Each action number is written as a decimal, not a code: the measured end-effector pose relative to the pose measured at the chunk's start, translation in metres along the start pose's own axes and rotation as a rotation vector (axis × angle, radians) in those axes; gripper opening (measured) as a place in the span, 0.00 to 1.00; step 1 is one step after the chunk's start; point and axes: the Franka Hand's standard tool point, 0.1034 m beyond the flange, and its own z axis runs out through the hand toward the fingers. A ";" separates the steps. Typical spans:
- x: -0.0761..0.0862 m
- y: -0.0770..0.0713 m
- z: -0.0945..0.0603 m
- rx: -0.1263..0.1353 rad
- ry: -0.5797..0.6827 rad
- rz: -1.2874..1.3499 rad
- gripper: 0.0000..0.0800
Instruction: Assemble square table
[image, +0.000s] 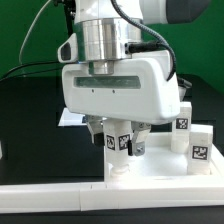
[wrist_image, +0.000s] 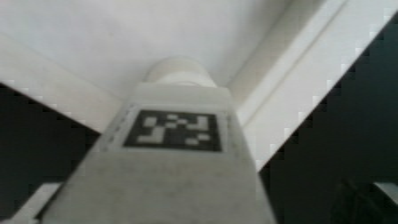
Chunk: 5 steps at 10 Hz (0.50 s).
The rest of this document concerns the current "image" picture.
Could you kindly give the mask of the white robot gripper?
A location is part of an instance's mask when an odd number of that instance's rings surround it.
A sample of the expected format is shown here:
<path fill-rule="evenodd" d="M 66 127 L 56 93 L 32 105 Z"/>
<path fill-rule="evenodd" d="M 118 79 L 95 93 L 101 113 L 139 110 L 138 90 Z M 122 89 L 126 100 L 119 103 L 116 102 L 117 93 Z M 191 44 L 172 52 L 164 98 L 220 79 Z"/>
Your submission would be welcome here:
<path fill-rule="evenodd" d="M 169 74 L 170 67 L 166 50 L 119 60 L 111 75 L 90 75 L 86 64 L 66 65 L 62 70 L 66 107 L 86 115 L 92 143 L 98 147 L 104 145 L 101 117 L 136 121 L 131 123 L 128 155 L 142 156 L 150 124 L 169 123 L 180 113 L 177 78 Z"/>

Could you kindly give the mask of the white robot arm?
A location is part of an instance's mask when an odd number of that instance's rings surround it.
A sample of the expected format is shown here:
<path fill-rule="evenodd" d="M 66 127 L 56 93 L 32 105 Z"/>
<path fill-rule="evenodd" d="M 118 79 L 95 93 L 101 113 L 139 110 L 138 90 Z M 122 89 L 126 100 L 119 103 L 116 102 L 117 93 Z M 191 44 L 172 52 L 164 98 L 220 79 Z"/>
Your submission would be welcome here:
<path fill-rule="evenodd" d="M 150 24 L 190 23 L 211 0 L 75 0 L 76 31 L 58 49 L 64 100 L 84 114 L 95 145 L 145 153 L 153 125 L 170 123 L 191 84 Z"/>

